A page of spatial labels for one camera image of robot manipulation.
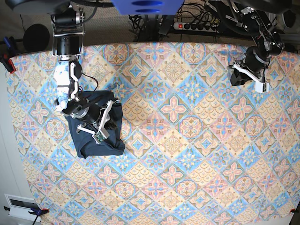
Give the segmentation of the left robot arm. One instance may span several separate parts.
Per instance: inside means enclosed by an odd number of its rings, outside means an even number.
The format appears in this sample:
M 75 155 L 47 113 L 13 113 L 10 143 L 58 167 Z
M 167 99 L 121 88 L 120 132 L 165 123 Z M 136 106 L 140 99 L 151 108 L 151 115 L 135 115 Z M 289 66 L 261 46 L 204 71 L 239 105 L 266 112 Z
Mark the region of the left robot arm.
M 255 46 L 246 50 L 241 60 L 229 65 L 232 70 L 230 82 L 232 86 L 242 86 L 248 81 L 255 82 L 255 90 L 263 93 L 269 89 L 265 78 L 265 70 L 269 67 L 271 57 L 278 56 L 284 49 L 280 35 L 266 14 L 249 3 L 245 7 L 234 10 L 230 1 L 225 5 L 216 3 L 221 22 L 231 31 L 253 39 Z

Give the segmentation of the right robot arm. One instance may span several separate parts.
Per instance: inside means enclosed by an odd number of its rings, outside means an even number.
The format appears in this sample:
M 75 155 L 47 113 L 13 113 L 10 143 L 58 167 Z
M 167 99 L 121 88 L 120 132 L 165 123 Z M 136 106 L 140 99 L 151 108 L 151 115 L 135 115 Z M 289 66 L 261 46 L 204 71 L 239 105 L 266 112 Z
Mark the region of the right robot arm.
M 84 6 L 94 7 L 88 18 L 82 9 L 75 11 L 70 1 Z M 65 116 L 72 116 L 89 124 L 94 131 L 105 132 L 106 129 L 118 128 L 114 118 L 111 118 L 111 110 L 116 106 L 109 100 L 103 106 L 98 106 L 101 97 L 89 101 L 84 97 L 79 88 L 78 80 L 82 76 L 82 66 L 78 56 L 83 49 L 84 24 L 93 18 L 99 7 L 113 7 L 112 3 L 89 2 L 85 0 L 6 0 L 5 3 L 16 13 L 45 13 L 49 14 L 52 21 L 53 45 L 52 54 L 57 57 L 55 75 L 57 75 L 57 99 L 54 101 L 56 109 Z M 37 62 L 33 62 L 27 68 L 22 81 L 14 92 L 15 102 L 26 108 L 29 112 L 30 106 L 35 103 L 34 97 L 41 91 L 46 72 Z

